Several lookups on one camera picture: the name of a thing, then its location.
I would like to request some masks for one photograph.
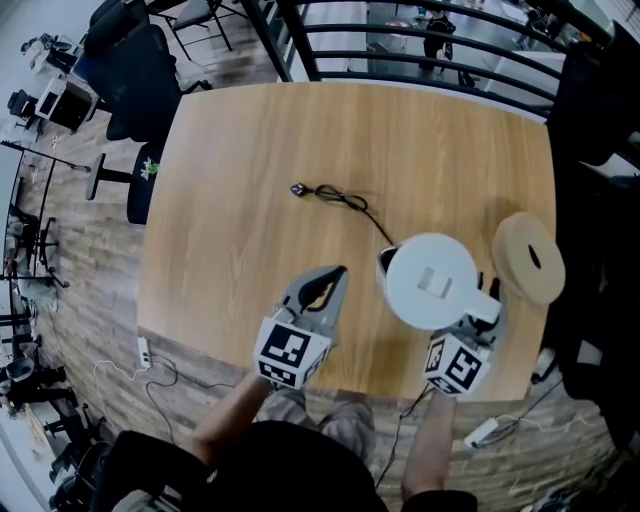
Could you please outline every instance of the kettle handle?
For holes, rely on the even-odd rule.
[[[484,320],[490,324],[496,321],[502,308],[502,304],[499,301],[477,288],[473,289],[469,297],[469,303],[464,312],[473,318]]]

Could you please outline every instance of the khaki pants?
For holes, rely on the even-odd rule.
[[[375,428],[371,407],[360,401],[340,400],[336,410],[316,424],[307,414],[302,391],[281,389],[264,402],[256,421],[286,421],[321,432],[355,453],[364,464],[375,448]]]

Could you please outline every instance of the metal railing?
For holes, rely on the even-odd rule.
[[[333,2],[335,1],[346,2],[348,0],[333,0]],[[504,47],[469,37],[462,37],[443,32],[434,32],[416,26],[397,26],[371,23],[304,23],[304,14],[306,13],[306,8],[308,8],[309,5],[330,2],[332,2],[332,0],[275,0],[275,2],[271,2],[273,4],[272,8],[277,9],[278,20],[282,20],[283,22],[281,29],[286,30],[286,36],[282,37],[281,33],[278,35],[272,30],[272,26],[268,22],[268,17],[265,16],[258,0],[242,0],[242,4],[252,20],[282,81],[294,80],[291,76],[291,62],[293,60],[292,57],[294,56],[294,52],[297,52],[308,79],[311,81],[321,81],[323,79],[366,79],[437,87],[498,101],[503,104],[532,112],[541,117],[547,117],[548,111],[553,105],[555,94],[549,90],[544,90],[536,85],[515,78],[514,76],[500,73],[496,69],[487,69],[480,67],[479,65],[394,51],[373,52],[370,51],[371,48],[369,47],[367,47],[366,51],[352,50],[348,48],[339,50],[314,49],[309,40],[309,35],[316,33],[350,32],[366,34],[394,34],[423,40],[429,37],[436,37],[440,41],[450,43],[453,47],[463,46],[477,51],[478,55],[481,55],[480,52],[487,52],[536,70],[553,79],[560,79],[560,73],[545,64],[537,62],[525,55],[505,49]],[[456,13],[468,18],[474,18],[491,23],[496,27],[503,27],[504,29],[511,30],[517,34],[523,34],[531,40],[535,40],[546,45],[552,52],[566,53],[568,51],[568,47],[566,45],[549,37],[549,35],[544,32],[534,30],[533,28],[530,28],[530,26],[522,25],[516,21],[511,21],[506,17],[496,16],[495,14],[474,8],[445,3],[438,0],[398,0],[382,1],[378,3],[395,5],[396,13],[398,5],[442,10],[447,14]],[[611,41],[611,35],[606,30],[568,3],[560,3],[557,0],[536,0],[531,3],[535,4],[536,7],[543,9],[545,15],[548,16],[553,14],[558,19],[561,19],[566,25],[572,26],[576,31],[580,32],[583,39],[590,39],[594,45],[606,46]],[[326,71],[322,69],[322,66],[318,65],[318,61],[322,61],[323,59],[365,59],[367,62],[372,60],[392,61],[413,63],[430,67],[437,66],[442,69],[451,69],[459,73],[466,73],[471,76],[482,77],[501,84],[506,84],[507,86],[516,88],[520,91],[525,91],[526,93],[535,95],[535,97],[540,98],[540,102],[525,103],[523,101],[513,99],[508,95],[482,90],[475,86],[460,85],[459,83],[452,81],[436,80],[432,77],[426,76],[382,73],[378,71],[371,71],[369,70],[369,67],[367,67],[367,72],[354,72],[350,70]],[[480,57],[478,57],[477,62],[482,62]]]

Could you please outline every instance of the white power strip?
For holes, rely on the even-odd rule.
[[[138,352],[140,354],[140,364],[143,368],[151,368],[151,351],[149,350],[149,340],[143,336],[138,338]]]
[[[478,448],[480,443],[484,441],[495,429],[498,428],[498,421],[495,418],[489,418],[482,425],[476,428],[471,434],[463,439],[464,444],[469,448]]]

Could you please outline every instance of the wooden table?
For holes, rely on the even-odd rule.
[[[499,222],[527,210],[555,233],[544,125],[429,92],[355,83],[235,87],[185,96],[165,146],[142,256],[142,331],[249,367],[262,318],[289,281],[343,264],[349,289],[339,346],[311,384],[414,397],[429,333],[398,320],[375,281],[387,244],[364,215],[296,182],[361,194],[400,242],[460,240],[485,283]],[[546,308],[508,297],[508,337],[477,400],[521,399]]]

